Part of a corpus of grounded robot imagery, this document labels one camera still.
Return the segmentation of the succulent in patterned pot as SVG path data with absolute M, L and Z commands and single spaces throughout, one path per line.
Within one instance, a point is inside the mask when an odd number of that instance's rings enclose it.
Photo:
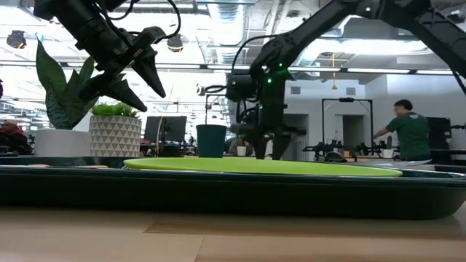
M 139 157 L 142 121 L 131 106 L 101 103 L 92 107 L 90 154 L 98 157 Z

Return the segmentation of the dark green tray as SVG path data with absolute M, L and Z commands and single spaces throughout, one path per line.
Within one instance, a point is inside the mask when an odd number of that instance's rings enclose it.
M 0 157 L 0 206 L 172 213 L 437 219 L 466 202 L 466 175 L 399 178 L 125 168 L 119 157 Z

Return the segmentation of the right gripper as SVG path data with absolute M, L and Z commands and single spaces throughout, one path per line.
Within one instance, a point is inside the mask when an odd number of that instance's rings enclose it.
M 265 159 L 268 138 L 273 135 L 272 159 L 281 160 L 291 136 L 306 135 L 303 127 L 288 126 L 284 120 L 285 82 L 292 78 L 288 67 L 293 61 L 278 60 L 269 64 L 250 65 L 238 70 L 232 65 L 226 84 L 226 97 L 237 104 L 236 122 L 231 131 L 254 136 L 257 159 Z

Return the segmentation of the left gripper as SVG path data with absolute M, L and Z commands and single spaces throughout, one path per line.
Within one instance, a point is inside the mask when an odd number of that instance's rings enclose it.
M 157 52 L 151 47 L 166 36 L 161 28 L 144 28 L 134 36 L 106 19 L 97 4 L 64 4 L 61 11 L 60 23 L 76 39 L 76 48 L 87 51 L 94 58 L 99 71 L 117 74 L 123 68 L 131 67 L 158 96 L 166 96 L 155 66 Z M 139 111 L 147 111 L 129 88 L 127 80 L 116 76 L 92 77 L 83 84 L 78 95 L 84 101 L 107 96 Z

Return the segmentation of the lime green plate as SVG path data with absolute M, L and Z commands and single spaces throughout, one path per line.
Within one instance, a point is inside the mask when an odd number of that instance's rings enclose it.
M 254 159 L 250 157 L 137 158 L 126 159 L 123 163 L 131 169 L 140 170 L 183 170 L 274 175 L 335 175 L 363 177 L 400 177 L 402 175 L 402 172 L 399 170 L 378 167 L 320 162 L 292 162 L 283 160 Z

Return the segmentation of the black cabinet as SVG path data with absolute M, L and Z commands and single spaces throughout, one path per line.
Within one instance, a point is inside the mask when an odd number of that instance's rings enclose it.
M 430 149 L 449 149 L 451 121 L 443 117 L 427 117 Z

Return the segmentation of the dark green cup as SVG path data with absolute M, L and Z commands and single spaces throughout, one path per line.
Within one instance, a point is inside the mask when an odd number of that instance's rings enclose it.
M 222 158 L 225 150 L 226 126 L 200 124 L 197 129 L 197 153 L 204 158 Z

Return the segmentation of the person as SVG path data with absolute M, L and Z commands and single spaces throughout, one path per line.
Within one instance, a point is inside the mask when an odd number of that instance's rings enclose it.
M 374 134 L 374 139 L 396 132 L 398 137 L 399 160 L 423 161 L 429 160 L 429 125 L 428 120 L 412 111 L 409 100 L 403 99 L 394 103 L 396 117 L 389 124 Z
M 29 155 L 32 148 L 28 144 L 28 138 L 19 128 L 14 119 L 5 119 L 0 127 L 0 146 L 7 146 L 8 152 L 19 155 Z

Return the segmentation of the snake plant in white pot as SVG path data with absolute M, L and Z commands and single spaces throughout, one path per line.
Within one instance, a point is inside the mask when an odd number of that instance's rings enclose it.
M 94 59 L 88 57 L 80 71 L 66 78 L 61 65 L 37 41 L 36 73 L 46 92 L 45 106 L 51 128 L 36 131 L 34 155 L 39 157 L 82 157 L 90 155 L 90 134 L 74 128 L 96 104 L 84 101 L 79 91 L 91 79 Z

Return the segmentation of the black computer monitor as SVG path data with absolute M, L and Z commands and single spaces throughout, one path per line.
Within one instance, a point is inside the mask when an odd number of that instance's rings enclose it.
M 144 130 L 144 140 L 181 142 L 186 134 L 185 116 L 148 116 Z

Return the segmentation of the black stand frame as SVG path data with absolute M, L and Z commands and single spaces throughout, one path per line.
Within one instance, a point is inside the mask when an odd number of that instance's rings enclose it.
M 357 98 L 321 100 L 322 142 L 335 140 L 339 151 L 361 155 L 374 139 L 373 101 Z

